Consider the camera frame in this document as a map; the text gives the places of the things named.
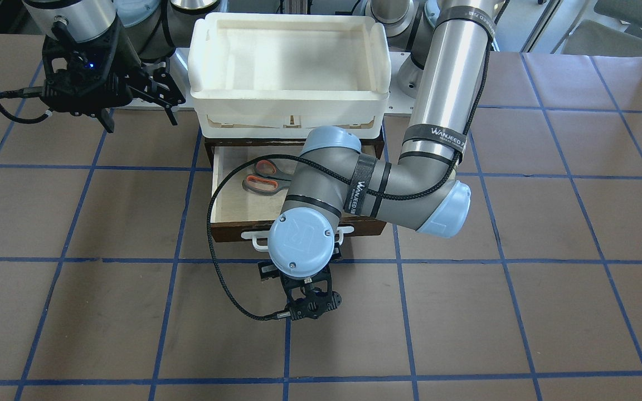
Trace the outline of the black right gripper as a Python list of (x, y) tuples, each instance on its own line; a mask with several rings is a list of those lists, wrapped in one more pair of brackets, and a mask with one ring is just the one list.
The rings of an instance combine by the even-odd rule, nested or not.
[[(97, 116), (105, 132), (115, 130), (108, 107), (127, 106), (133, 98), (162, 106), (172, 125), (173, 108), (185, 102), (169, 67), (141, 67), (122, 25), (112, 25), (87, 42), (74, 41), (69, 25), (52, 26), (43, 44), (45, 81), (41, 101), (60, 113)], [(132, 88), (127, 76), (132, 74)]]

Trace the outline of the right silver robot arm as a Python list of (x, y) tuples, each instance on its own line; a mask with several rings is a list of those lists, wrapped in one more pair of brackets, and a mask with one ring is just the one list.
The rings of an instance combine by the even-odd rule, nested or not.
[(140, 60), (112, 1), (25, 1), (46, 34), (45, 74), (39, 98), (51, 111), (91, 116), (114, 131), (112, 107), (134, 99), (164, 108), (171, 124), (173, 107), (185, 97), (168, 66), (152, 70)]

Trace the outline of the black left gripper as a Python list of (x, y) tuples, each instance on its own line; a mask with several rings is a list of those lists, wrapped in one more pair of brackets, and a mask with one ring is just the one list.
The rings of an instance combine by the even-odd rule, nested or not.
[(326, 265), (312, 277), (296, 279), (278, 270), (272, 261), (258, 263), (261, 280), (278, 277), (287, 296), (285, 309), (265, 315), (267, 320), (290, 318), (317, 319), (323, 313), (337, 309), (341, 303), (341, 295), (332, 290), (330, 266)]

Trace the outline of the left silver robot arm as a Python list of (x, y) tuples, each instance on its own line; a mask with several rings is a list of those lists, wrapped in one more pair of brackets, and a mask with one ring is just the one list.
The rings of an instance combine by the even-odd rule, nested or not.
[(438, 1), (415, 104), (397, 163), (364, 154), (359, 138), (336, 126), (308, 135), (268, 235), (288, 304), (274, 318), (317, 318), (339, 306), (329, 261), (342, 213), (367, 216), (420, 233), (450, 238), (461, 229), (471, 190), (456, 180), (467, 130), (487, 75), (504, 1)]

